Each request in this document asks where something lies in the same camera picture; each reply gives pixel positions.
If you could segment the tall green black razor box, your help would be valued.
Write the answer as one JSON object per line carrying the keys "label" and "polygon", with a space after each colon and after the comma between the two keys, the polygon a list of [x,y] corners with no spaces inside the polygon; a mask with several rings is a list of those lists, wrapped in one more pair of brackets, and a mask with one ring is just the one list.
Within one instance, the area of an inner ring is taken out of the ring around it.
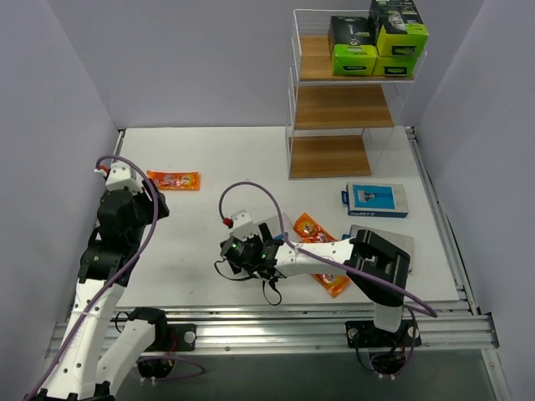
{"label": "tall green black razor box", "polygon": [[372,75],[375,77],[411,77],[418,61],[418,56],[378,55]]}

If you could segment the black green razor pack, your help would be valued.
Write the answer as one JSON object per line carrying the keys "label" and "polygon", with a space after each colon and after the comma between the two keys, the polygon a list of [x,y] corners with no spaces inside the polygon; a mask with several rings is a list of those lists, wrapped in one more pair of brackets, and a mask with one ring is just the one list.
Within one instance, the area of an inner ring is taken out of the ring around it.
{"label": "black green razor pack", "polygon": [[332,16],[328,41],[334,76],[372,75],[377,51],[368,18]]}

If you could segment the small black green razor box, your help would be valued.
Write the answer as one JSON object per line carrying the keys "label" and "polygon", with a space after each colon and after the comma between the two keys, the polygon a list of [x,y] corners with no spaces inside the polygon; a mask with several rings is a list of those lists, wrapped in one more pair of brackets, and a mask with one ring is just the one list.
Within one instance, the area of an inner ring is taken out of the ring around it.
{"label": "small black green razor box", "polygon": [[419,57],[429,33],[414,1],[372,1],[369,21],[381,57]]}

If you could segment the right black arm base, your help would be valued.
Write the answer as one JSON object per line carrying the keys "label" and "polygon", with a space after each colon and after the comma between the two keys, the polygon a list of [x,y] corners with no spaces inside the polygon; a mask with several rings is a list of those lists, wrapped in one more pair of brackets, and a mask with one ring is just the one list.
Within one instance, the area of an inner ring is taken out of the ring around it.
{"label": "right black arm base", "polygon": [[410,347],[422,344],[420,332],[414,323],[405,319],[396,332],[378,329],[371,320],[347,321],[344,324],[347,344],[350,348]]}

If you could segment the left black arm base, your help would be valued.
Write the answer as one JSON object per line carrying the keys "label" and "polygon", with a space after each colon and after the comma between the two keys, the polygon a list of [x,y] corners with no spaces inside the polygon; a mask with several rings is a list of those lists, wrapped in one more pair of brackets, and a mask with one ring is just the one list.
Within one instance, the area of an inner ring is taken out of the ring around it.
{"label": "left black arm base", "polygon": [[167,351],[170,353],[194,351],[196,348],[196,329],[197,326],[190,323],[170,325],[171,345]]}

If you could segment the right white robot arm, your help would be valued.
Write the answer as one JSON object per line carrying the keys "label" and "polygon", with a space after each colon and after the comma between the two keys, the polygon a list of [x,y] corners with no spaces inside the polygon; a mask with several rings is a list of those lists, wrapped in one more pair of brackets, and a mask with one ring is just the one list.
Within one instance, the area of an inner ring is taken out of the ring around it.
{"label": "right white robot arm", "polygon": [[241,240],[235,236],[220,243],[221,257],[235,274],[259,278],[270,286],[297,275],[346,273],[374,303],[371,334],[380,344],[391,344],[401,335],[410,255],[370,230],[342,241],[299,243],[281,239]]}

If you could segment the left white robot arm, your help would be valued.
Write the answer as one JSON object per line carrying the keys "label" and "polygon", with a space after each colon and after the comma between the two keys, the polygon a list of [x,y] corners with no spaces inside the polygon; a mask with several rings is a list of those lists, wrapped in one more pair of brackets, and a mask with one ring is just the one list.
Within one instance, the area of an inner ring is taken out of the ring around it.
{"label": "left white robot arm", "polygon": [[167,344],[165,313],[137,307],[110,349],[101,350],[135,264],[156,222],[168,215],[165,197],[152,180],[108,180],[97,225],[80,258],[67,329],[28,400],[113,400],[138,357]]}

